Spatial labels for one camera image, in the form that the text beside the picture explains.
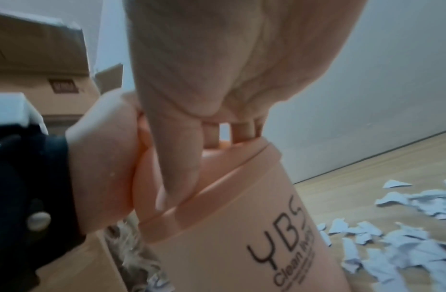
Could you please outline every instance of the hand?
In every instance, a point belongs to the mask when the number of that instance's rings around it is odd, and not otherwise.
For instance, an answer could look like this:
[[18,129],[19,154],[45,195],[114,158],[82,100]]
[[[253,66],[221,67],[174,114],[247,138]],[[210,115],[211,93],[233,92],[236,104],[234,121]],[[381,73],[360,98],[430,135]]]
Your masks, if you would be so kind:
[[66,132],[69,168],[80,230],[96,231],[133,209],[131,183],[140,154],[133,93],[110,91]]
[[270,107],[318,79],[365,0],[124,0],[136,89],[157,147],[157,207],[189,196],[203,147],[261,135]]

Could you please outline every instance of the wooden floor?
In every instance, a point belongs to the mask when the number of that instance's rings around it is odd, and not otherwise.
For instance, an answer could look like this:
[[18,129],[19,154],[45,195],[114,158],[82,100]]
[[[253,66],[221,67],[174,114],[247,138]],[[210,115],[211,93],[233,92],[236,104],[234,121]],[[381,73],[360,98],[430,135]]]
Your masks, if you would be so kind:
[[[423,227],[431,232],[432,238],[446,241],[446,220],[436,220],[402,205],[374,205],[376,199],[388,192],[382,186],[389,179],[413,184],[413,187],[397,189],[404,193],[445,189],[446,133],[298,183],[295,187],[314,221],[325,222],[328,228],[333,219],[343,217],[350,226],[366,220],[387,233],[398,229],[394,223],[399,221]],[[343,258],[341,238],[340,234],[332,235],[330,248],[340,262]],[[366,257],[365,247],[359,249],[361,256]],[[423,269],[409,268],[402,274],[413,292],[431,291],[429,274]],[[375,280],[365,271],[347,276],[354,291],[372,291],[370,284]]]

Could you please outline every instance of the white button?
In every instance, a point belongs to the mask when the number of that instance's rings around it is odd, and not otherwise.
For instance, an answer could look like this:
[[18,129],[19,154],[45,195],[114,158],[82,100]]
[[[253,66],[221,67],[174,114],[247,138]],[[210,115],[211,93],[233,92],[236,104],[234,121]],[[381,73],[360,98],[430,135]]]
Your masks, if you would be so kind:
[[27,228],[30,231],[43,231],[51,223],[51,216],[46,212],[37,212],[27,217]]

